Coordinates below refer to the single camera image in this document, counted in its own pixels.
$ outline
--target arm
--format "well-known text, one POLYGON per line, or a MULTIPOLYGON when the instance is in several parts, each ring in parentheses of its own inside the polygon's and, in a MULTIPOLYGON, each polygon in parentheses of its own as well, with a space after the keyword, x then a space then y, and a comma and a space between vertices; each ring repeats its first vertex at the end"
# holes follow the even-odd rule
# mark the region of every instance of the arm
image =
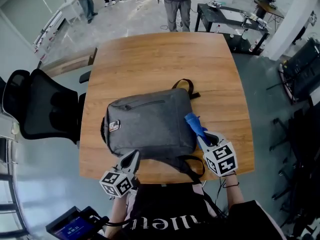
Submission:
POLYGON ((225 186, 227 187, 226 196, 228 199, 229 210, 231 206, 245 202, 239 186, 232 186, 237 184, 238 184, 238 179, 235 174, 225 177, 225 186))
MULTIPOLYGON (((127 215, 127 196, 128 194, 125 194, 121 198, 116 197, 114 199, 110 222, 119 223, 125 220, 127 215)), ((121 228, 122 226, 107 226, 104 236, 111 239, 121 228)))

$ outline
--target white pillar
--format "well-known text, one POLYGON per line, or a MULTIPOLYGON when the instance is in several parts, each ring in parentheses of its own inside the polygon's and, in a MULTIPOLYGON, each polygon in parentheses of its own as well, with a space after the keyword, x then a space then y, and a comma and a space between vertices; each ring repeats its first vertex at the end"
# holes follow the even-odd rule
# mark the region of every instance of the white pillar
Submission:
POLYGON ((293 0, 283 22, 261 55, 277 61, 303 28, 317 1, 293 0))

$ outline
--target backpack zipper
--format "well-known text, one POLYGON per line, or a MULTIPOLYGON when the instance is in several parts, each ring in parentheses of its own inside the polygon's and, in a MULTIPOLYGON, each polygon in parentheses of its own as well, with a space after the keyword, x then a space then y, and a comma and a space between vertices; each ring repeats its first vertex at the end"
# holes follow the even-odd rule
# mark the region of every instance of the backpack zipper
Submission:
POLYGON ((124 105, 124 108, 129 111, 129 110, 134 110, 136 108, 140 108, 140 107, 144 107, 144 106, 149 106, 149 105, 153 105, 153 104, 159 104, 159 103, 165 103, 164 100, 155 100, 155 101, 151 101, 151 102, 147 102, 144 104, 140 104, 137 106, 130 106, 130 105, 124 105))

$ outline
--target screen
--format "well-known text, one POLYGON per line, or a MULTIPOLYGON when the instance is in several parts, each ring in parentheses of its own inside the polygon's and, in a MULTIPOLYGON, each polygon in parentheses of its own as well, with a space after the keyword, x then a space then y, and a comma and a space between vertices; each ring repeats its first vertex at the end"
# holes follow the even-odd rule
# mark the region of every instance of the screen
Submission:
POLYGON ((71 220, 69 224, 57 230, 53 234, 59 239, 76 240, 94 228, 93 225, 85 221, 80 216, 71 220))

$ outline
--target floor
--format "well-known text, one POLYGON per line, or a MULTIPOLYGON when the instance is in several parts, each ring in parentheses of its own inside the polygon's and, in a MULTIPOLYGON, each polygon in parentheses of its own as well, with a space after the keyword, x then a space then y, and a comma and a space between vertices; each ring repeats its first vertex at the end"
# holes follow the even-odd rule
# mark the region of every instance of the floor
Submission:
MULTIPOLYGON (((83 50, 88 47, 96 47, 101 43, 133 35, 147 33, 167 32, 167 16, 163 2, 158 4, 157 0, 117 0, 115 5, 104 7, 104 0, 93 0, 95 11, 99 14, 94 18, 91 24, 87 24, 84 17, 82 21, 76 19, 72 26, 65 23, 56 36, 56 40, 49 52, 48 60, 45 63, 53 62, 61 57, 70 55, 74 52, 83 50)), ((277 0, 279 10, 285 15, 289 10, 293 0, 277 0)), ((206 1, 192 0, 190 13, 190 31, 194 31, 196 25, 197 4, 206 1)), ((253 0, 233 0, 228 6, 242 9, 248 12, 254 12, 256 4, 253 0)), ((315 12, 320 15, 320 3, 316 6, 315 12)), ((268 20, 270 15, 267 14, 265 19, 268 20)), ((212 31, 218 24, 212 25, 212 31)), ((271 35, 274 33, 275 25, 269 24, 271 35)), ((204 26, 200 24, 199 31, 204 31, 204 26)), ((231 28, 225 24, 220 27, 220 32, 230 34, 240 34, 243 29, 231 28)), ((315 27, 309 27, 302 40, 297 41, 296 45, 291 45, 284 53, 292 57, 306 42, 305 39, 312 35, 320 34, 320 21, 315 27)), ((248 40, 254 43, 256 39, 261 38, 261 34, 255 30, 248 31, 248 40)))
MULTIPOLYGON (((269 146, 283 135, 271 124, 280 117, 286 121, 293 111, 303 106, 291 106, 282 86, 266 91, 268 86, 279 82, 276 72, 277 62, 263 57, 234 54, 246 96, 253 133, 255 171, 238 176, 245 200, 257 200, 261 206, 282 224, 286 214, 279 209, 283 198, 272 201, 272 195, 286 186, 286 181, 278 175, 284 158, 289 154, 289 146, 284 144, 273 152, 269 146)), ((88 83, 80 84, 79 76, 91 66, 80 68, 59 76, 54 80, 80 94, 88 83)), ((54 239, 45 231, 45 226, 66 212, 72 206, 80 209, 92 206, 100 215, 109 215, 112 202, 97 180, 79 176, 79 150, 70 140, 47 138, 25 140, 18 138, 14 145, 14 178, 22 215, 30 233, 40 239, 54 239)), ((216 199, 219 181, 207 181, 204 190, 216 199)), ((223 209, 227 206, 225 189, 217 201, 223 209)), ((284 227, 287 232, 291 227, 284 227)))

